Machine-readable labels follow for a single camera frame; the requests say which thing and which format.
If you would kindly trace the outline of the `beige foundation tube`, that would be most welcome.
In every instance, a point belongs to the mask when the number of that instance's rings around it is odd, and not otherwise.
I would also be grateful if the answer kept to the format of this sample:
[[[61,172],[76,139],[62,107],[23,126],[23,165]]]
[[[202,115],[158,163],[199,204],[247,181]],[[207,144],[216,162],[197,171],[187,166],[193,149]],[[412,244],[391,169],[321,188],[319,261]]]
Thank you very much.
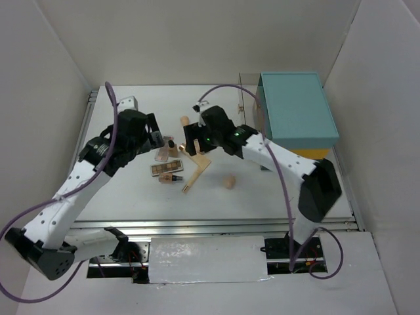
[[[201,154],[196,154],[194,156],[191,156],[187,151],[186,151],[186,145],[184,143],[180,144],[178,146],[178,149],[186,156],[188,157],[190,160],[192,160],[201,170],[205,170],[206,168],[208,168],[208,166],[211,164],[211,160],[207,157],[205,157],[204,155]]]
[[[184,185],[182,192],[187,194],[191,187],[193,187],[194,183],[199,179],[201,174],[208,168],[209,163],[207,165],[198,165],[196,170],[193,172],[192,176],[188,180],[188,182]]]

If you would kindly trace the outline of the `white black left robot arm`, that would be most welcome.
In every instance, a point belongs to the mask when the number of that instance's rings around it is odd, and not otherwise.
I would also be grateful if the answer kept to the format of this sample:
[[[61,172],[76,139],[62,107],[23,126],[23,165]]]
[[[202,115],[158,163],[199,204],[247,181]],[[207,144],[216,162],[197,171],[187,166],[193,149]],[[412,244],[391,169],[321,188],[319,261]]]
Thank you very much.
[[[5,240],[19,255],[49,280],[63,276],[73,263],[105,255],[124,260],[132,242],[114,227],[69,236],[80,213],[116,172],[137,155],[163,146],[153,113],[138,109],[134,96],[117,105],[117,123],[90,139],[80,151],[70,175],[54,195],[52,203],[25,227],[11,227]]]

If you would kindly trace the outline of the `clear top drawer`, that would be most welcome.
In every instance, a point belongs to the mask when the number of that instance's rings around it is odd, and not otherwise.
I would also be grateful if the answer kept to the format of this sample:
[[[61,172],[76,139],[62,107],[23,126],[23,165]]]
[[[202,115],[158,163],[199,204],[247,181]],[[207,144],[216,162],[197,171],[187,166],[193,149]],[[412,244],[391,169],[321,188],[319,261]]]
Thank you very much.
[[[257,95],[260,73],[239,73],[238,85]],[[255,99],[243,90],[238,91],[238,114],[241,124],[246,124],[258,131],[261,130],[259,122],[259,109]]]

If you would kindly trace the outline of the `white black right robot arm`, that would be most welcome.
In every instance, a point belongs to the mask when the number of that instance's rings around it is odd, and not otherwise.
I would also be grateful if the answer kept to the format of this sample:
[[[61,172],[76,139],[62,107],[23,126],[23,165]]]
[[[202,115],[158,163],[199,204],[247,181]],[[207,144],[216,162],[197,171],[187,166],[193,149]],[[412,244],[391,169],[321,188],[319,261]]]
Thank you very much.
[[[186,151],[191,156],[198,151],[207,153],[222,148],[230,156],[277,172],[281,180],[298,188],[298,213],[285,248],[291,256],[300,257],[308,249],[307,239],[342,195],[332,162],[302,157],[248,125],[236,126],[220,106],[197,103],[193,109],[198,122],[184,127]]]

